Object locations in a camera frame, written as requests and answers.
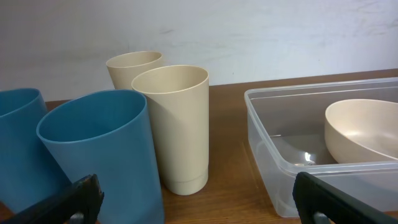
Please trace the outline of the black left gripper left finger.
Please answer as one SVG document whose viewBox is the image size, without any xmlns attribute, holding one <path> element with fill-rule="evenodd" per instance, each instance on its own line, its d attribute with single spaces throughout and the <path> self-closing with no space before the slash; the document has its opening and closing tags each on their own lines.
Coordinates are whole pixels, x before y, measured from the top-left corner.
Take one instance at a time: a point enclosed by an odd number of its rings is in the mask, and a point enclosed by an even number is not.
<svg viewBox="0 0 398 224">
<path fill-rule="evenodd" d="M 19 212 L 3 224 L 66 223 L 95 224 L 104 192 L 97 175 L 87 175 L 61 192 Z"/>
</svg>

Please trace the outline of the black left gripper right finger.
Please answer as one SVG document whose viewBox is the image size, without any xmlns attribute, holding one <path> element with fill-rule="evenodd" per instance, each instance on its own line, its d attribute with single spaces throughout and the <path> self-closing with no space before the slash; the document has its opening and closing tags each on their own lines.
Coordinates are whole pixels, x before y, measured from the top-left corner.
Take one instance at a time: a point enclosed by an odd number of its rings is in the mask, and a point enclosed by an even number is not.
<svg viewBox="0 0 398 224">
<path fill-rule="evenodd" d="M 302 223 L 397 224 L 397 219 L 307 173 L 295 178 L 293 198 Z"/>
</svg>

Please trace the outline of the cream bowl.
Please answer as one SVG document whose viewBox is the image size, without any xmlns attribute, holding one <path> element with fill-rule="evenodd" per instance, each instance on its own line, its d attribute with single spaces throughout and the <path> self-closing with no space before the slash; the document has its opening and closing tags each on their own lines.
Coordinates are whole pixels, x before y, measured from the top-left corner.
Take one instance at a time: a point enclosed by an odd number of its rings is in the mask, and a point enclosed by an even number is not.
<svg viewBox="0 0 398 224">
<path fill-rule="evenodd" d="M 397 103 L 341 100 L 325 110 L 325 143 L 336 162 L 397 160 Z"/>
</svg>

